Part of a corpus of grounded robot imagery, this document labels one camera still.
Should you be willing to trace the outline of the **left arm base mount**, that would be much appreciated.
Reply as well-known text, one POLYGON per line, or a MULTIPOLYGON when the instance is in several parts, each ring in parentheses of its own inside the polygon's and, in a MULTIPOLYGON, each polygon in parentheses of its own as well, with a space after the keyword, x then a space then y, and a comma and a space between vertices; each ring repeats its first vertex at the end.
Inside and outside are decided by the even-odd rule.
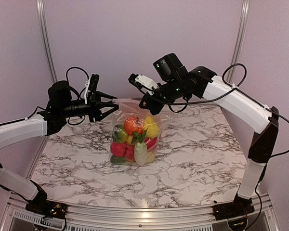
POLYGON ((40 205, 27 204, 26 210, 43 215, 46 218, 51 217, 64 219, 66 215, 67 204, 46 200, 45 203, 40 205))

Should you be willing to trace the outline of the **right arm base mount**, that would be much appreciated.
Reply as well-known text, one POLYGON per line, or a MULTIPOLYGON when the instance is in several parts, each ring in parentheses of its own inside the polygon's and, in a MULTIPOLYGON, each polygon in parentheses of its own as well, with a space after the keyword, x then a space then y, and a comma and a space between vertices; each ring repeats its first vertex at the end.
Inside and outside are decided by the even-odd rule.
POLYGON ((212 209, 216 220, 245 216, 255 211, 251 200, 232 201, 229 203, 216 204, 212 209))

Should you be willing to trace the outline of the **orange fake pumpkin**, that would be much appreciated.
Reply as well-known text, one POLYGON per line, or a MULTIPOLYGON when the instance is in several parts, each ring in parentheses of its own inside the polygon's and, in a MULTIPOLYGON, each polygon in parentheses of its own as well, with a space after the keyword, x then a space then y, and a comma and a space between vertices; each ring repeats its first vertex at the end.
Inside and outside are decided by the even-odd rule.
POLYGON ((131 116, 124 121, 123 126, 127 134, 132 136, 134 132, 142 134, 144 131, 144 124, 144 119, 137 116, 131 116))

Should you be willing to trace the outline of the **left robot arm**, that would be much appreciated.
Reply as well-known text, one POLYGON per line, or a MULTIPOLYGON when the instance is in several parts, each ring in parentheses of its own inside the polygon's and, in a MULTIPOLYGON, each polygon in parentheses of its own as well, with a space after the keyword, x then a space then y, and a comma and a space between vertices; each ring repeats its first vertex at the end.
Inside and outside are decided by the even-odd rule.
MULTIPOLYGON (((88 80, 85 98, 66 80, 54 83, 48 89, 46 109, 33 115, 0 124, 0 150, 12 144, 35 137, 50 136, 59 132, 72 117, 88 117, 90 122, 101 121, 118 110, 114 96, 97 91, 97 81, 88 80), (72 99, 71 93, 78 97, 72 99)), ((51 210, 47 193, 36 183, 4 169, 0 163, 0 187, 21 196, 41 214, 51 210)))

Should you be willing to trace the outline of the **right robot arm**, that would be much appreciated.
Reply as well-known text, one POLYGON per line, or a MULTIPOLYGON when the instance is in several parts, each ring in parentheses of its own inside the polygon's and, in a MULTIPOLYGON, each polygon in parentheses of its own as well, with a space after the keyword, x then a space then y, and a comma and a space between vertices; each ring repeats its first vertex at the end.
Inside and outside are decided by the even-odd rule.
POLYGON ((201 99, 201 103, 217 103, 253 129, 246 170, 235 200, 229 205, 232 215, 240 215, 247 209, 247 201, 252 197, 272 156, 278 135, 278 110, 256 102, 238 86, 228 83, 223 76, 204 66, 187 71, 174 53, 165 55, 153 65, 164 84, 156 83, 143 74, 136 75, 135 86, 147 91, 139 104, 140 108, 156 115, 165 105, 175 105, 177 99, 189 99, 190 95, 194 95, 201 99))

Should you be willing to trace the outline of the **clear zip top bag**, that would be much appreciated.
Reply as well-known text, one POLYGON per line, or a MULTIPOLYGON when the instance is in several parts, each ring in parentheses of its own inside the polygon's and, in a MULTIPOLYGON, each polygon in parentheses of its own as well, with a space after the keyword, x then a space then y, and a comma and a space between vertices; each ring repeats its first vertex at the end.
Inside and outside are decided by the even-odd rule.
MULTIPOLYGON (((157 136, 158 139, 157 144, 154 147, 154 149, 147 151, 147 160, 143 166, 152 163, 156 157, 158 142, 160 141, 161 134, 166 129, 168 124, 175 119, 175 115, 168 110, 162 111, 157 115, 151 115, 149 110, 141 109, 139 107, 139 102, 133 99, 115 99, 114 102, 119 105, 119 109, 115 111, 112 115, 112 131, 115 125, 118 124, 123 125, 124 121, 131 116, 137 116, 144 120, 147 116, 151 116, 158 125, 159 132, 157 136)), ((125 142, 127 145, 125 155, 123 157, 116 157, 110 151, 109 154, 110 163, 113 165, 127 165, 127 166, 140 167, 135 162, 134 147, 139 142, 145 142, 145 138, 147 138, 145 130, 143 131, 142 134, 134 132, 132 136, 129 135, 127 141, 125 142)))

